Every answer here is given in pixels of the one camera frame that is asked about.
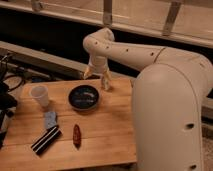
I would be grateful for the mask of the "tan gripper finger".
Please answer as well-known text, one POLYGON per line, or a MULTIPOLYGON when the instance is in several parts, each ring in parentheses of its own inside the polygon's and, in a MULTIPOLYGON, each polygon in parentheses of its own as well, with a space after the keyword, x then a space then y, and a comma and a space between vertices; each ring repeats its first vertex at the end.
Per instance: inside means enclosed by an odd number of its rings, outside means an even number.
POLYGON ((87 66, 86 67, 86 70, 83 74, 83 79, 87 79, 89 78, 90 76, 92 75, 92 70, 91 70, 91 67, 87 66))
POLYGON ((104 90, 110 89, 110 80, 111 80, 110 71, 107 70, 101 76, 101 86, 104 90))

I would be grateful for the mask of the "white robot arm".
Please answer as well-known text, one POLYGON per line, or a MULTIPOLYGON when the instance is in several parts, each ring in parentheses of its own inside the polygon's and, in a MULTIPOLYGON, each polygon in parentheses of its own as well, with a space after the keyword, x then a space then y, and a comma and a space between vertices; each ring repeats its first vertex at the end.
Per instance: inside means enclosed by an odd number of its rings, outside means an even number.
POLYGON ((213 89, 213 65, 181 49, 120 43, 108 28, 83 39, 89 70, 102 57, 138 70, 132 113, 138 171, 203 171, 201 110, 213 89))

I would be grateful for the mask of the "white ribbed gripper body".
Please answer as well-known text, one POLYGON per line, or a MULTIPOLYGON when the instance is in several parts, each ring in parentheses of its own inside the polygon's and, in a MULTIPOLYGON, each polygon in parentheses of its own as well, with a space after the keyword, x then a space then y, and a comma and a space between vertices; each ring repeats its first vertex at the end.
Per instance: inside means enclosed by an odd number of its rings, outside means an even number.
POLYGON ((108 62, 105 57, 91 55, 88 66, 94 73, 103 73, 108 68, 108 62))

